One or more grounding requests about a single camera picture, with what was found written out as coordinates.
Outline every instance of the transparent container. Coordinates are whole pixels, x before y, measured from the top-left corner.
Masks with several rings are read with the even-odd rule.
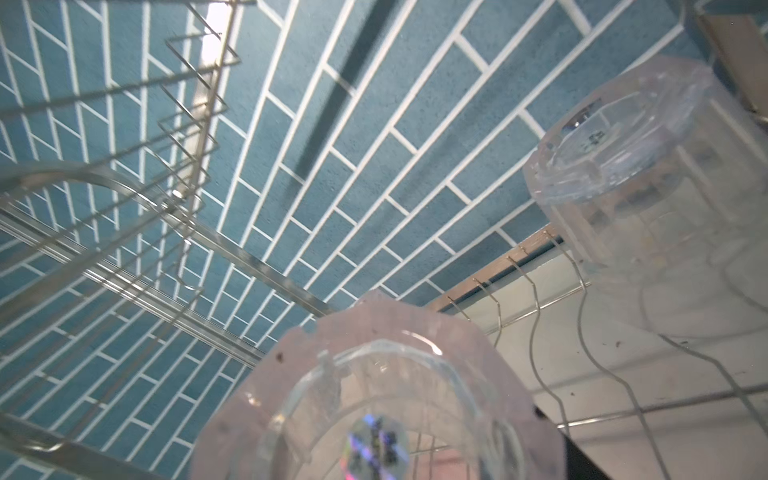
[[[768,319],[766,152],[706,65],[656,57],[558,122],[525,179],[617,319],[724,336]]]
[[[201,433],[191,478],[345,478],[350,433],[385,415],[411,458],[382,478],[563,479],[563,438],[537,412],[477,326],[371,292],[273,347]]]

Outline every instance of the tiled wall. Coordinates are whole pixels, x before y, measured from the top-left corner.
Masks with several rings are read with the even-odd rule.
[[[0,233],[0,263],[21,247]],[[0,308],[55,267],[52,258],[37,256],[2,272]],[[75,440],[185,478],[197,435],[250,369],[103,289],[56,318],[90,287],[78,279],[0,329],[0,410],[61,435],[84,420]],[[112,306],[100,313],[104,303]],[[71,478],[2,451],[0,476]]]

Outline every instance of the blue tile wall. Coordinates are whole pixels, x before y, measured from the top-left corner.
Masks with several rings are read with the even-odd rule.
[[[425,305],[440,294],[426,282],[427,276],[446,290],[511,248],[494,226],[504,221],[500,228],[520,242],[546,224],[536,205],[521,207],[529,197],[521,175],[511,170],[538,143],[530,125],[521,118],[508,118],[515,109],[525,108],[547,129],[592,89],[651,48],[669,55],[702,58],[694,41],[697,37],[690,31],[669,37],[665,45],[658,44],[677,23],[676,14],[664,0],[635,0],[610,25],[601,21],[618,6],[617,0],[575,0],[592,28],[600,25],[606,29],[580,55],[570,56],[584,41],[584,34],[559,2],[528,22],[541,0],[484,0],[472,15],[464,15],[469,0],[418,0],[407,11],[403,10],[406,3],[398,1],[385,31],[374,41],[373,51],[383,48],[387,35],[393,39],[391,46],[381,52],[380,63],[372,61],[373,55],[362,59],[362,70],[356,79],[348,79],[354,80],[354,85],[347,91],[344,82],[333,80],[333,71],[343,71],[347,61],[361,60],[348,56],[374,3],[357,0],[349,4],[352,8],[344,18],[339,17],[344,0],[299,0],[294,12],[289,12],[289,0],[267,0],[243,8],[233,32],[242,63],[223,78],[229,110],[225,121],[214,122],[218,148],[207,162],[210,181],[204,187],[206,207],[199,214],[200,222],[212,228],[221,225],[223,235],[296,283],[305,286],[316,277],[309,290],[336,309],[347,308],[364,292],[381,285],[399,300]],[[0,109],[14,107],[17,95],[26,104],[42,101],[45,88],[52,98],[61,98],[75,91],[100,90],[108,81],[137,81],[144,69],[150,78],[166,69],[179,71],[181,63],[167,50],[164,40],[194,33],[200,27],[199,22],[190,20],[184,5],[164,2],[29,5],[37,24],[33,29],[26,25],[19,0],[3,2],[0,7],[0,31],[8,50],[3,53],[13,54],[4,55],[0,61]],[[200,11],[205,15],[205,8]],[[405,16],[404,22],[399,31],[392,31],[399,15]],[[329,43],[333,42],[330,34],[334,25],[340,28],[335,44]],[[521,32],[523,25],[529,25],[530,30]],[[146,51],[142,48],[145,26]],[[518,33],[515,48],[500,58]],[[107,34],[109,45],[104,45]],[[284,45],[279,41],[281,35]],[[477,85],[478,90],[455,118],[439,127],[481,77],[480,68],[485,68],[482,62],[475,64],[474,55],[467,55],[453,43],[458,35],[486,64],[498,67]],[[324,51],[329,53],[325,60]],[[39,53],[41,64],[35,53]],[[200,42],[192,42],[190,61],[197,62],[199,54]],[[548,77],[564,58],[568,64],[563,72]],[[370,71],[371,81],[363,84],[370,68],[375,68]],[[315,74],[319,79],[312,86],[310,80]],[[408,95],[417,78],[425,80],[423,86]],[[194,87],[192,81],[168,85],[175,94],[183,93],[187,104]],[[535,88],[541,93],[531,95]],[[354,108],[347,112],[349,117],[343,124],[322,126],[328,134],[313,139],[319,144],[308,144],[332,96],[343,101],[340,112],[353,104]],[[303,101],[306,108],[301,108]],[[157,88],[148,88],[134,90],[130,96],[116,95],[111,101],[98,98],[57,108],[50,114],[32,114],[27,123],[21,118],[6,118],[2,127],[7,136],[0,134],[0,158],[4,165],[60,158],[96,161],[141,138],[159,134],[157,120],[173,112],[174,106]],[[49,115],[74,133],[60,124],[51,127]],[[390,126],[397,132],[387,130]],[[488,137],[496,130],[500,133],[495,138]],[[32,134],[38,139],[30,143]],[[429,138],[435,141],[426,144]],[[487,146],[479,149],[481,142]],[[418,149],[416,158],[413,147]],[[469,157],[475,150],[476,155]],[[166,149],[158,154],[171,164],[180,160],[179,152]],[[119,159],[115,169],[147,180],[163,167],[146,152],[136,152]],[[491,188],[502,178],[498,187]],[[460,194],[445,187],[447,180]],[[48,197],[32,195],[30,208],[41,222],[53,225],[55,220],[67,225],[74,220],[73,214],[82,219],[112,201],[111,192],[102,188],[59,184],[48,188]],[[125,225],[137,214],[135,209],[121,208],[117,216],[108,215]],[[96,230],[83,228],[78,232],[83,245],[92,246],[114,232],[114,222],[100,219],[96,225]],[[431,241],[440,230],[440,240],[452,251]],[[177,237],[169,237],[149,248],[163,232],[160,224],[145,230],[141,239],[126,245],[120,261],[130,262],[141,245],[141,252],[145,252],[141,267],[150,266],[178,242]],[[384,245],[389,236],[391,240]],[[337,250],[353,264],[334,256]],[[165,259],[161,266],[167,269],[171,264],[172,260]],[[51,269],[45,259],[29,266]],[[258,346],[263,351],[269,351],[291,326],[304,323],[308,330],[313,328],[312,321],[305,323],[307,311],[286,305],[270,294],[268,286],[251,282],[248,276],[233,271],[227,277],[229,262],[203,247],[193,244],[185,267],[184,279],[204,289],[194,310],[226,324],[234,335],[261,342]],[[13,269],[0,282],[0,296],[35,281],[37,275],[27,266]],[[157,271],[145,275],[154,281]],[[171,296],[178,295],[177,299],[191,298],[189,290],[178,289],[177,293],[178,285],[171,276],[162,276],[156,286]],[[77,288],[87,287],[81,284]],[[62,294],[61,298],[71,300],[73,295]],[[94,313],[104,312],[100,301],[115,300],[105,296],[71,319],[55,320],[57,329],[74,332],[75,339],[45,330],[49,328],[49,312],[56,316],[57,303],[42,307],[23,328],[9,329],[0,336],[0,345],[22,344],[25,348],[0,363],[0,382],[11,378],[10,369],[23,365],[50,369],[47,363],[33,362],[34,357],[54,342],[61,342],[62,354],[84,342],[83,336],[90,330],[81,324]],[[63,362],[55,376],[63,378],[61,384],[41,384],[39,392],[51,393],[50,399],[43,400],[40,393],[30,397],[23,406],[24,415],[41,424],[67,427],[88,406],[89,396],[104,395],[127,372],[141,348],[151,346],[150,358],[142,363],[141,371],[131,373],[130,382],[110,395],[104,412],[94,416],[82,438],[105,452],[130,456],[137,465],[178,477],[188,465],[187,442],[195,440],[205,421],[231,392],[233,376],[239,376],[235,378],[239,382],[247,371],[175,329],[165,339],[154,341],[149,335],[159,334],[160,320],[149,313],[128,315],[126,310],[123,316],[130,321],[102,320],[104,330],[93,335],[86,353]],[[34,341],[26,339],[24,328],[38,327],[45,332]],[[8,401],[12,400],[0,397],[1,404]],[[19,467],[12,461],[9,468]]]

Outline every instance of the white surface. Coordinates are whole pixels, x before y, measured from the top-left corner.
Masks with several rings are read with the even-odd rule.
[[[578,284],[571,264],[562,255],[533,270],[530,276],[542,302]],[[502,287],[494,296],[502,304],[504,319],[514,318],[533,305],[530,284],[522,278]],[[570,420],[632,408],[624,388],[600,373],[578,342],[580,300],[581,293],[577,293],[542,310],[535,338],[535,361],[541,377],[562,398]],[[598,300],[596,290],[590,288],[583,318],[585,341],[598,362],[630,383],[641,405],[729,389],[714,365],[679,352],[652,333],[611,318]],[[489,298],[465,311],[483,329],[496,323],[496,305]],[[541,409],[554,422],[560,422],[556,402],[536,382],[528,361],[534,319],[529,316],[505,327],[498,349],[533,392]],[[687,344],[720,360],[741,386],[768,380],[766,345],[768,329],[726,339],[691,340]],[[768,414],[768,395],[751,399],[759,411]],[[766,477],[768,439],[738,399],[656,412],[646,418],[675,480]],[[571,436],[613,478],[663,478],[636,417],[575,426]]]

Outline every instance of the wooden edge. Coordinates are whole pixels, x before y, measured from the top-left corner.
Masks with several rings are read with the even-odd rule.
[[[698,15],[697,22],[747,102],[768,115],[768,47],[749,15]]]
[[[526,257],[528,257],[530,252],[536,251],[539,247],[543,247],[545,244],[550,242],[550,237],[547,235],[547,233],[549,233],[549,235],[552,237],[556,237],[559,234],[554,225],[550,223],[546,227],[518,243],[516,247],[509,250],[507,253],[501,255],[496,260],[493,260],[488,265],[482,267],[480,270],[475,272],[474,275],[471,275],[458,285],[454,286],[447,292],[443,293],[441,296],[434,299],[432,302],[427,304],[425,308],[434,312],[439,312],[451,304],[451,300],[449,300],[448,297],[451,297],[454,300],[462,298],[464,295],[477,288],[478,284],[474,279],[477,279],[483,283],[487,283],[491,278],[512,267],[512,264],[509,260],[507,260],[507,257],[511,257],[515,262],[523,261]]]

